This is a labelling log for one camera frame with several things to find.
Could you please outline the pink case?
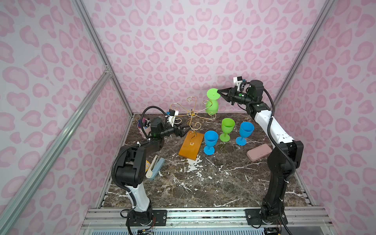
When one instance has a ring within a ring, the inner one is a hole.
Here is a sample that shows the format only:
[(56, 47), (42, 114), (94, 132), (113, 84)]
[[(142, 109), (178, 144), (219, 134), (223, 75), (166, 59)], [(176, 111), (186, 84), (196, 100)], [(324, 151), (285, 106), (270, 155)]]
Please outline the pink case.
[(263, 144), (247, 151), (247, 157), (254, 162), (258, 159), (268, 156), (271, 152), (271, 147), (269, 147), (267, 144)]

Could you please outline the blue wine glass front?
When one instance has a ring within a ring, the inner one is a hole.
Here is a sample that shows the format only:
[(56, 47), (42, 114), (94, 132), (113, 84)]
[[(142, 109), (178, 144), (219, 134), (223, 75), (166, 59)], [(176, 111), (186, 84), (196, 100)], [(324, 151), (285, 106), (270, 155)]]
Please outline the blue wine glass front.
[(214, 146), (217, 144), (218, 134), (215, 131), (207, 131), (204, 135), (204, 153), (206, 155), (213, 155), (215, 153)]

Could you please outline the blue wine glass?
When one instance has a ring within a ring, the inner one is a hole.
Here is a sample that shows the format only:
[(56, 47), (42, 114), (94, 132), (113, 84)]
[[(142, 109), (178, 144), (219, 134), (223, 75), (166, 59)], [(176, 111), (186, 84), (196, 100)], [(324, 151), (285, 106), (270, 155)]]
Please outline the blue wine glass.
[(204, 153), (206, 155), (213, 155), (215, 153), (214, 146), (217, 144), (218, 134), (215, 131), (207, 131), (204, 135)]
[(244, 146), (247, 143), (246, 138), (250, 137), (251, 134), (254, 132), (255, 127), (252, 123), (250, 122), (243, 122), (240, 125), (240, 137), (236, 138), (236, 143), (239, 146)]

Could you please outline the wooden rack base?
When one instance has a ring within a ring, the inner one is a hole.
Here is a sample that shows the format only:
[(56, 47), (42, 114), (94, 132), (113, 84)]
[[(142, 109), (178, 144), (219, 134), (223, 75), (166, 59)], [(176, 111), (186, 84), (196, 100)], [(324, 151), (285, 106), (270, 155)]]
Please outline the wooden rack base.
[(185, 140), (180, 148), (178, 155), (190, 160), (195, 161), (197, 159), (201, 144), (204, 139), (204, 134), (189, 131), (185, 137)]

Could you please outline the blue white stapler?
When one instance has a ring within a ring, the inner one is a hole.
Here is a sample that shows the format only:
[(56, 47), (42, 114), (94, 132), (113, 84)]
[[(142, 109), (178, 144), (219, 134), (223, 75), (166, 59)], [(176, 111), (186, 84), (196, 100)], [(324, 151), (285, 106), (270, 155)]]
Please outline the blue white stapler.
[(158, 158), (158, 156), (156, 155), (153, 161), (151, 162), (148, 168), (148, 171), (146, 172), (146, 178), (149, 180), (154, 180), (156, 176), (158, 175), (158, 173), (160, 172), (164, 163), (165, 163), (165, 159)]

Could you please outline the green wine glass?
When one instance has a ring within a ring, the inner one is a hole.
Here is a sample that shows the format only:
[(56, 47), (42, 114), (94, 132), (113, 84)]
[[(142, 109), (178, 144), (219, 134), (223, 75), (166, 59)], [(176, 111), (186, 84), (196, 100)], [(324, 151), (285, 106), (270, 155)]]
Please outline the green wine glass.
[(224, 118), (222, 120), (222, 134), (219, 136), (220, 140), (223, 142), (228, 142), (230, 140), (230, 133), (234, 130), (235, 121), (231, 118)]
[(218, 89), (216, 88), (211, 88), (207, 91), (207, 104), (206, 104), (206, 109), (205, 111), (209, 115), (214, 115), (218, 112), (219, 110), (219, 104), (218, 104), (218, 99), (221, 98), (221, 95), (218, 93)]

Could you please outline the pink metal pen bucket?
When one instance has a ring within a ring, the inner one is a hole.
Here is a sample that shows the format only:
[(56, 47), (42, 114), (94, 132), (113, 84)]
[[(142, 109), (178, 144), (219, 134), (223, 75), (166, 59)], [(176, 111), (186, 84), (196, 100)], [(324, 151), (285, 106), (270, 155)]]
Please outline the pink metal pen bucket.
[(147, 138), (151, 131), (151, 120), (150, 118), (140, 118), (137, 123), (137, 128), (144, 139)]

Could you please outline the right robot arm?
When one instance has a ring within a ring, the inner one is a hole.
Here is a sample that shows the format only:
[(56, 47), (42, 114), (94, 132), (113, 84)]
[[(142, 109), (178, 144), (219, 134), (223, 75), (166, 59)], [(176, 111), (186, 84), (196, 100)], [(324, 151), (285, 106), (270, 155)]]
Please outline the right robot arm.
[(264, 224), (281, 222), (287, 227), (284, 198), (291, 177), (301, 163), (304, 144), (294, 140), (275, 119), (276, 107), (260, 80), (236, 83), (217, 93), (232, 105), (245, 105), (248, 115), (265, 132), (273, 149), (267, 158), (270, 170), (269, 187), (262, 200), (260, 220)]

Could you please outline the blue wine glass back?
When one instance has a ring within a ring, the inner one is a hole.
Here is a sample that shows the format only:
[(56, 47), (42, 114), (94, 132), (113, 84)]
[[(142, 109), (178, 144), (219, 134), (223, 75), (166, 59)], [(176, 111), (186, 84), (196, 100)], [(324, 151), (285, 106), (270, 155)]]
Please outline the blue wine glass back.
[(254, 132), (255, 127), (252, 123), (250, 122), (243, 122), (240, 125), (240, 137), (236, 138), (236, 143), (239, 146), (244, 146), (247, 143), (246, 138), (250, 137), (251, 134)]

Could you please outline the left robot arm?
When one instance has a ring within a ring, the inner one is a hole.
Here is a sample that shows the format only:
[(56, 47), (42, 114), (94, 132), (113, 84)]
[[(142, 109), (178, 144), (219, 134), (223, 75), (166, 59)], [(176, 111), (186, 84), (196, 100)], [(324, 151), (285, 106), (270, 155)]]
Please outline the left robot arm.
[(157, 117), (150, 123), (150, 132), (146, 133), (142, 128), (145, 140), (133, 146), (123, 146), (120, 148), (111, 168), (111, 178), (113, 183), (125, 190), (126, 196), (131, 201), (132, 208), (127, 213), (127, 226), (132, 226), (133, 222), (148, 226), (156, 221), (153, 218), (152, 203), (146, 194), (143, 184), (146, 177), (146, 158), (162, 149), (165, 137), (175, 135), (184, 137), (190, 130), (187, 124), (182, 124), (181, 119), (177, 119), (179, 112), (169, 109), (167, 112), (160, 107), (149, 106), (141, 116), (150, 109), (157, 109), (162, 112), (164, 118)]

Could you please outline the green wine glass back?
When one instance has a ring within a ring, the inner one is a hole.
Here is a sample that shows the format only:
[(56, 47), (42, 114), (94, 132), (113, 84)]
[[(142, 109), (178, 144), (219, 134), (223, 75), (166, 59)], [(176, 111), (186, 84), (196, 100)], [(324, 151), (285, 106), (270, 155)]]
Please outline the green wine glass back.
[(209, 115), (214, 115), (218, 112), (219, 110), (219, 104), (218, 104), (218, 99), (221, 98), (221, 95), (218, 93), (218, 89), (216, 88), (211, 88), (207, 91), (207, 104), (206, 104), (206, 109), (205, 111)]

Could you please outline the gold wire glass rack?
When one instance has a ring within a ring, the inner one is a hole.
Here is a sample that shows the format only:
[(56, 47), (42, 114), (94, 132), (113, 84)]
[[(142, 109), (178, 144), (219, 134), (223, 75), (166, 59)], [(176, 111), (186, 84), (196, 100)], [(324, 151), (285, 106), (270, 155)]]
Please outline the gold wire glass rack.
[[(187, 120), (187, 125), (191, 128), (192, 131), (197, 132), (201, 128), (201, 123), (194, 122), (195, 118), (200, 118), (200, 119), (206, 119), (206, 120), (213, 120), (216, 118), (216, 114), (214, 115), (209, 115), (205, 111), (206, 107), (202, 110), (196, 110), (197, 106), (197, 98), (196, 97), (189, 97), (187, 98), (187, 102), (194, 101), (194, 106), (191, 109), (185, 108), (182, 104), (180, 103), (173, 103), (170, 106), (170, 109), (177, 110), (179, 111), (179, 115), (175, 119), (175, 124), (178, 125), (183, 122), (181, 117), (188, 117)], [(204, 100), (202, 103), (206, 106), (207, 100)]]

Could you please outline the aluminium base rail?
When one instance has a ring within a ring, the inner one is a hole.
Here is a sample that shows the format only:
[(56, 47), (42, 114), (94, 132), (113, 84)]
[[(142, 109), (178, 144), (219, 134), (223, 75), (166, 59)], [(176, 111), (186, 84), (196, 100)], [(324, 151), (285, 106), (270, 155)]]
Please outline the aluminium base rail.
[[(126, 209), (90, 209), (81, 235), (127, 235)], [(262, 223), (259, 208), (172, 208), (156, 210), (146, 235), (335, 235), (323, 207), (286, 207), (283, 221)]]

